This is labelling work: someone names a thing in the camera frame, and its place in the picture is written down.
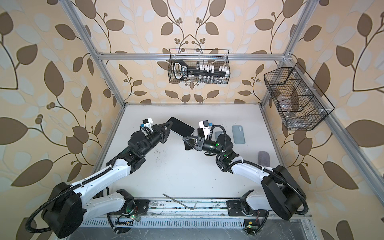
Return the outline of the black phone front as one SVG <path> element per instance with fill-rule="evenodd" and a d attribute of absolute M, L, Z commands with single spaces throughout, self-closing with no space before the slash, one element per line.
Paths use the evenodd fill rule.
<path fill-rule="evenodd" d="M 171 131 L 181 137 L 190 137 L 195 131 L 193 127 L 176 119 L 175 117 L 171 117 L 168 122 L 172 122 Z"/>

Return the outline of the black phone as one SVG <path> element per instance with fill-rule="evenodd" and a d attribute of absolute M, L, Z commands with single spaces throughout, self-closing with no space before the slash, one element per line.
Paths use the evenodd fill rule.
<path fill-rule="evenodd" d="M 176 119 L 175 117 L 171 117 L 168 122 L 172 122 L 171 131 L 181 137 L 190 137 L 195 131 L 193 127 Z"/>
<path fill-rule="evenodd" d="M 204 133 L 204 129 L 198 128 L 198 136 L 202 137 L 203 139 L 206 138 L 205 133 Z"/>
<path fill-rule="evenodd" d="M 184 144 L 185 144 L 185 150 L 186 151 L 194 150 L 195 149 L 195 145 L 196 145 L 196 141 L 194 141 L 194 140 L 184 141 Z"/>

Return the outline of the pale blue phone case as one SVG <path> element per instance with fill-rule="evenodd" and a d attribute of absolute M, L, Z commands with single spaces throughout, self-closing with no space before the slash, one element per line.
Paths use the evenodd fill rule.
<path fill-rule="evenodd" d="M 223 133 L 224 133 L 223 131 L 216 131 L 216 132 L 214 132 L 215 140 L 218 141 L 219 136 L 220 136 L 221 134 L 223 134 Z"/>
<path fill-rule="evenodd" d="M 232 126 L 233 140 L 236 145 L 244 145 L 246 143 L 244 129 L 240 125 Z"/>

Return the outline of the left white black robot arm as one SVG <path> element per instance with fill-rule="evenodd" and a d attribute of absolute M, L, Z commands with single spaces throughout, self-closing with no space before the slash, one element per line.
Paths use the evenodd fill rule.
<path fill-rule="evenodd" d="M 126 207 L 133 196 L 125 190 L 100 198 L 94 196 L 138 170 L 157 144 L 166 143 L 172 125 L 172 122 L 142 124 L 131 135 L 128 146 L 107 162 L 104 169 L 70 185 L 56 185 L 49 199 L 26 220 L 26 231 L 32 234 L 52 231 L 63 239 L 84 222 Z"/>

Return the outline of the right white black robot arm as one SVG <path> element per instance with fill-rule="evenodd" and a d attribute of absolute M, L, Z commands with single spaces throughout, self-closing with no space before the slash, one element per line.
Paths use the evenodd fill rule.
<path fill-rule="evenodd" d="M 287 221 L 293 215 L 308 213 L 307 197 L 285 167 L 271 168 L 245 160 L 234 151 L 226 132 L 216 141 L 211 136 L 184 137 L 183 141 L 196 151 L 215 155 L 215 162 L 223 173 L 243 176 L 263 188 L 261 195 L 249 190 L 241 197 L 240 212 L 243 215 L 252 216 L 259 210 L 273 211 Z"/>

